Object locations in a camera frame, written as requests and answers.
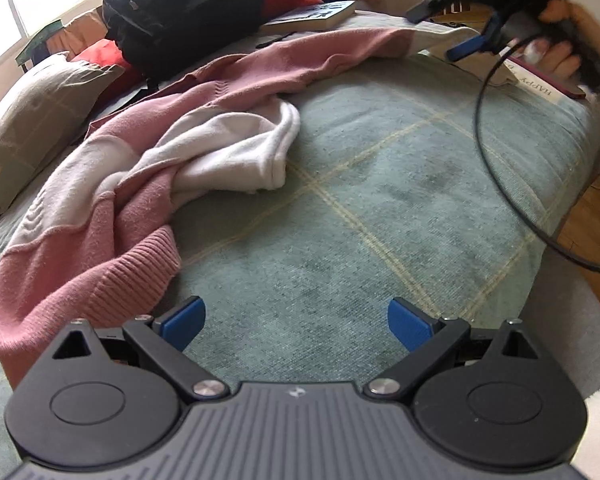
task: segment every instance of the pink knit sweater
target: pink knit sweater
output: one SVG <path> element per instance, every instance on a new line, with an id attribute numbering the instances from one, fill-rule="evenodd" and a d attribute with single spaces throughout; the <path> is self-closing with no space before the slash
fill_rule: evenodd
<path id="1" fill-rule="evenodd" d="M 209 189 L 284 183 L 298 117 L 275 94 L 302 91 L 369 56 L 403 56 L 454 34 L 351 29 L 278 43 L 217 59 L 94 124 L 49 178 L 0 259 L 0 361 L 11 385 L 69 320 L 118 326 L 152 310 L 180 265 L 168 226 L 176 206 Z M 272 107 L 277 119 L 251 114 L 256 134 L 265 133 L 235 138 L 226 125 L 242 124 L 241 113 L 258 106 Z M 259 139 L 264 148 L 254 148 Z M 229 166 L 234 173 L 223 173 Z"/>

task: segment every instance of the book cover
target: book cover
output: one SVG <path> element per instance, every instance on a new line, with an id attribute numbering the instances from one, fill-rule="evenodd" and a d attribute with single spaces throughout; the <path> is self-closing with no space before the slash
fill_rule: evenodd
<path id="1" fill-rule="evenodd" d="M 330 2 L 291 10 L 260 27 L 267 34 L 327 30 L 348 18 L 356 10 L 356 3 Z"/>

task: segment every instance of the metal screw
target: metal screw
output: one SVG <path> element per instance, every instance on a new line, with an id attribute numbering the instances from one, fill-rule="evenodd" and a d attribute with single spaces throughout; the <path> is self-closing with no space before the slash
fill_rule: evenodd
<path id="1" fill-rule="evenodd" d="M 376 395 L 393 395 L 400 389 L 400 383 L 393 379 L 380 377 L 369 383 L 369 390 Z"/>
<path id="2" fill-rule="evenodd" d="M 217 397 L 224 393 L 224 383 L 217 379 L 205 379 L 193 385 L 193 392 L 200 397 Z"/>

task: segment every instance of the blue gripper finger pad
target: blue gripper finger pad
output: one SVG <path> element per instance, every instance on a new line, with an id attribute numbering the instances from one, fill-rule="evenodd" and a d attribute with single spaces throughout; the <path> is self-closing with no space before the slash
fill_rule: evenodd
<path id="1" fill-rule="evenodd" d="M 470 56 L 474 52 L 483 52 L 482 48 L 486 44 L 486 38 L 484 36 L 475 36 L 469 40 L 463 41 L 462 43 L 450 48 L 446 51 L 446 58 L 455 63 L 460 61 L 467 56 Z"/>
<path id="2" fill-rule="evenodd" d="M 389 330 L 409 351 L 413 352 L 434 335 L 433 318 L 402 298 L 393 298 L 386 311 Z"/>
<path id="3" fill-rule="evenodd" d="M 192 296 L 181 306 L 156 318 L 153 329 L 167 343 L 182 352 L 204 328 L 205 319 L 205 302 L 202 298 Z"/>

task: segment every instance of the bed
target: bed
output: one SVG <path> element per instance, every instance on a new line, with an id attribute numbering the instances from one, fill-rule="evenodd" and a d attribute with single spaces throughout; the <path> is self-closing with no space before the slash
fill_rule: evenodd
<path id="1" fill-rule="evenodd" d="M 341 25 L 401 26 L 371 12 Z M 216 56 L 262 41 L 247 38 Z M 404 355 L 386 327 L 394 296 L 476 326 L 517 317 L 544 247 L 481 167 L 470 133 L 478 85 L 419 54 L 370 59 L 286 96 L 301 115 L 286 184 L 212 192 L 171 222 L 183 265 L 159 308 L 191 294 L 207 305 L 206 327 L 185 354 L 231 386 L 360 383 Z M 506 84 L 490 91 L 484 131 L 510 192 L 556 230 L 600 168 L 600 107 Z M 0 218 L 0 252 L 67 155 Z M 18 461 L 2 424 L 9 395 L 0 369 L 0 477 Z"/>

